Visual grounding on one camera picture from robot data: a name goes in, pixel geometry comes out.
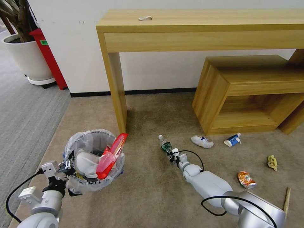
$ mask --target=red fire extinguisher box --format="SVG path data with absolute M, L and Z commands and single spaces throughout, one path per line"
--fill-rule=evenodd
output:
M 62 73 L 57 65 L 57 62 L 51 52 L 50 47 L 48 46 L 47 41 L 45 40 L 45 37 L 44 37 L 41 29 L 38 28 L 38 29 L 30 32 L 30 35 L 32 35 L 35 38 L 35 40 L 38 44 L 38 47 L 40 48 L 41 53 L 44 56 L 48 66 L 57 82 L 58 87 L 61 90 L 63 90 L 64 88 L 67 88 L 67 83 L 62 76 Z

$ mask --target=plastic water bottle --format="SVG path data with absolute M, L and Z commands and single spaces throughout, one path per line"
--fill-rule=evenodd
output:
M 165 139 L 162 135 L 159 135 L 158 136 L 158 141 L 159 141 L 159 144 L 161 145 L 161 148 L 162 148 L 163 151 L 165 151 L 166 153 L 171 152 L 172 146 L 167 139 Z
M 158 136 L 158 141 L 159 141 L 159 144 L 160 144 L 162 150 L 166 152 L 170 162 L 174 162 L 174 158 L 170 154 L 172 151 L 172 146 L 171 146 L 170 142 L 168 140 L 166 140 L 162 135 Z

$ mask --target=potted plant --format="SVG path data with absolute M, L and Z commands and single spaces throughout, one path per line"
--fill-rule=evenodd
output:
M 0 0 L 0 11 L 8 18 L 18 34 L 2 40 L 30 83 L 45 85 L 55 79 L 36 43 L 29 34 L 37 29 L 27 0 Z

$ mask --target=plastic trash bag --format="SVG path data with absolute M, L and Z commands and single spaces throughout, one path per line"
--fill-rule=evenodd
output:
M 116 137 L 110 131 L 105 129 L 78 132 L 69 139 L 65 146 L 63 153 L 64 161 L 68 159 L 69 155 L 73 151 L 76 152 L 80 148 L 101 156 L 106 146 L 111 146 L 115 139 Z M 84 194 L 86 192 L 101 190 L 112 183 L 112 181 L 123 172 L 124 161 L 125 155 L 122 150 L 116 160 L 116 167 L 109 172 L 105 179 L 91 179 L 75 173 L 74 175 L 69 176 L 66 187 L 74 194 Z

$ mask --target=white plastic bag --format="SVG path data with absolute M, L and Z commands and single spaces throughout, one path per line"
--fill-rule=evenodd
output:
M 78 132 L 69 139 L 65 146 L 63 153 L 64 161 L 68 160 L 73 151 L 76 152 L 80 148 L 95 155 L 101 155 L 106 146 L 111 146 L 115 139 L 116 137 L 105 129 Z M 86 192 L 101 190 L 123 172 L 124 161 L 125 155 L 121 152 L 116 160 L 116 167 L 110 171 L 105 179 L 88 179 L 75 173 L 69 176 L 66 187 L 74 194 L 84 194 Z

